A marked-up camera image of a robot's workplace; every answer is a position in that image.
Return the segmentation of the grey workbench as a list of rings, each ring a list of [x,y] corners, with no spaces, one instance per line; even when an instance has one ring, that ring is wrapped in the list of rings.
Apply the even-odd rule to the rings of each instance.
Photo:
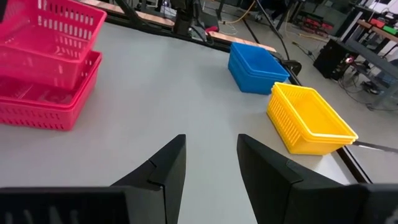
[[[378,95],[378,97],[372,103],[366,103],[365,105],[369,110],[378,110],[378,106],[383,102],[393,97],[395,94],[398,94],[398,67],[395,67],[393,64],[383,59],[380,55],[378,55],[379,50],[372,51],[367,48],[365,45],[358,42],[361,38],[361,34],[365,32],[365,30],[372,30],[379,35],[382,35],[385,39],[388,40],[396,40],[398,41],[398,37],[390,35],[388,32],[385,32],[382,29],[372,26],[364,20],[358,20],[355,26],[350,30],[348,34],[346,34],[343,42],[351,47],[354,51],[359,53],[362,58],[365,59],[365,62],[362,66],[357,65],[353,62],[352,66],[357,70],[355,75],[361,73],[366,78],[369,79],[370,82],[373,83],[374,86],[377,86],[378,90],[381,90],[382,93]],[[385,75],[389,75],[390,77],[394,77],[396,80],[394,83],[387,83],[383,79],[378,78],[377,75],[371,73],[371,70],[366,70],[366,66],[368,64],[374,65],[374,68],[380,69]]]

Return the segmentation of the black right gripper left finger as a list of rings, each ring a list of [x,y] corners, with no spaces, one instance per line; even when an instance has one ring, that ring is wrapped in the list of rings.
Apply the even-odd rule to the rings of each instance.
[[[127,187],[130,224],[178,224],[186,175],[186,135],[179,134],[112,186]]]

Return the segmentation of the black computer box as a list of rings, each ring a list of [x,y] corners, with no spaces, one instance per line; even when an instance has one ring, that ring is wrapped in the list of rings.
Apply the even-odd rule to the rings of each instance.
[[[326,79],[338,81],[341,79],[347,68],[354,62],[358,53],[350,46],[339,40],[329,40],[320,50],[313,66]]]

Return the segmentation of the red plastic slotted basket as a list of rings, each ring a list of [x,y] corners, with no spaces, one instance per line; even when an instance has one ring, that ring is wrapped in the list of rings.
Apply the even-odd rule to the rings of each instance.
[[[106,16],[74,0],[7,0],[0,76],[73,88]]]
[[[71,108],[48,108],[40,106],[0,104],[0,123],[40,129],[69,131],[74,127],[85,102]]]
[[[78,75],[77,82],[71,90],[0,77],[0,104],[71,108],[77,103],[83,103],[94,89],[102,58],[100,52],[89,53],[88,60],[83,64],[83,71]]]

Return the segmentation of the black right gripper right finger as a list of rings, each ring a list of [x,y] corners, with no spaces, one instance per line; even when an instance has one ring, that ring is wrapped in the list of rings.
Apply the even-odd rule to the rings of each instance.
[[[284,224],[290,190],[295,184],[320,188],[341,185],[247,134],[238,135],[238,161],[257,224]]]

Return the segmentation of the yellow plastic slotted basket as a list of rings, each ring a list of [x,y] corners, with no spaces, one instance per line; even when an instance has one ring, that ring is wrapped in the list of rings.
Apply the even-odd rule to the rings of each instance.
[[[317,155],[323,156],[337,149],[350,144],[342,144],[337,142],[319,142],[319,141],[308,141],[303,137],[298,136],[286,136],[281,134],[281,131],[276,125],[274,125],[279,136],[283,140],[287,150],[291,154],[306,154],[306,155]]]
[[[274,83],[267,113],[286,136],[342,144],[352,144],[358,139],[351,127],[313,88]]]

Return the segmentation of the blue plastic slotted basket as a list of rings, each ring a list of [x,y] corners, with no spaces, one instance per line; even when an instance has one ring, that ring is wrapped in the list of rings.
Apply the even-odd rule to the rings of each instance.
[[[265,78],[252,76],[243,68],[238,59],[230,57],[228,69],[234,78],[238,88],[244,93],[255,93],[260,95],[269,95],[275,82],[285,82],[288,77]]]
[[[262,47],[233,42],[231,55],[236,56],[243,68],[251,75],[276,78],[282,82],[290,77],[287,70]]]

